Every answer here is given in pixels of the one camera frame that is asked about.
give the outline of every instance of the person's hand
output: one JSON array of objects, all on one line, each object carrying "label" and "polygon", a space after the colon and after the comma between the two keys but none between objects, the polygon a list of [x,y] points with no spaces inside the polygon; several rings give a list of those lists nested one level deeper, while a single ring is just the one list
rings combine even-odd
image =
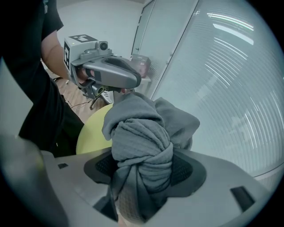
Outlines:
[{"label": "person's hand", "polygon": [[84,83],[88,79],[88,75],[86,74],[86,70],[84,68],[77,69],[76,73],[79,83]]}]

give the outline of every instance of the gray towel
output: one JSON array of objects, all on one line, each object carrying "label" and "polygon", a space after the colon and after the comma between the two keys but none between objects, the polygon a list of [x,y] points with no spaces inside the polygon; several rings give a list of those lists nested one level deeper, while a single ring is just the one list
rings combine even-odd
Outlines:
[{"label": "gray towel", "polygon": [[145,188],[154,204],[170,184],[173,147],[190,149],[199,120],[163,98],[151,101],[140,93],[123,95],[105,115],[103,135],[112,139],[118,161],[112,188],[117,200],[125,182]]}]

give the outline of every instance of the cable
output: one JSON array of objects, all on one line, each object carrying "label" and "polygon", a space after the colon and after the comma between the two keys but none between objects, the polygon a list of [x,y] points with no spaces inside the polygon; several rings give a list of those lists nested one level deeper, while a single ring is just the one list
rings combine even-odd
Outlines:
[{"label": "cable", "polygon": [[72,106],[72,104],[68,101],[68,99],[65,98],[65,100],[69,103],[70,107],[72,108],[73,106]]},{"label": "cable", "polygon": [[81,106],[81,107],[78,107],[78,108],[75,108],[75,109],[72,109],[72,110],[81,109],[81,108],[83,108],[85,105],[83,105],[83,106]]},{"label": "cable", "polygon": [[89,103],[90,101],[92,101],[92,99],[91,99],[91,100],[89,100],[89,101],[87,101],[87,102],[83,102],[83,103],[80,103],[80,104],[74,105],[74,106],[72,106],[72,107],[71,107],[71,109],[72,109],[73,107],[75,107],[75,106],[79,106],[79,105],[87,104],[87,103]]}]

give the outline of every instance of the scanner lens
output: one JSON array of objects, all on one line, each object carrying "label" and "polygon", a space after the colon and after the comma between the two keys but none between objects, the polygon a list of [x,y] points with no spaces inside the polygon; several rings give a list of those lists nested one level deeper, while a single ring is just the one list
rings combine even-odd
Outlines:
[{"label": "scanner lens", "polygon": [[107,49],[107,43],[101,43],[100,48],[105,51]]}]

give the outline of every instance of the door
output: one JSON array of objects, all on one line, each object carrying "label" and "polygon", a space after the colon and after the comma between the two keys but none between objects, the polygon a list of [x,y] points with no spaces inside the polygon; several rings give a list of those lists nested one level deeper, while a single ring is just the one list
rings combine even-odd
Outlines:
[{"label": "door", "polygon": [[137,88],[150,97],[171,58],[198,0],[156,0],[142,39],[139,54],[151,60],[147,84]]},{"label": "door", "polygon": [[151,1],[148,5],[143,8],[142,14],[140,16],[139,24],[137,26],[137,31],[134,39],[132,54],[139,54],[141,42],[144,36],[147,23],[152,12],[155,0]]},{"label": "door", "polygon": [[248,3],[200,1],[153,100],[200,120],[193,151],[260,176],[284,162],[283,60]]}]

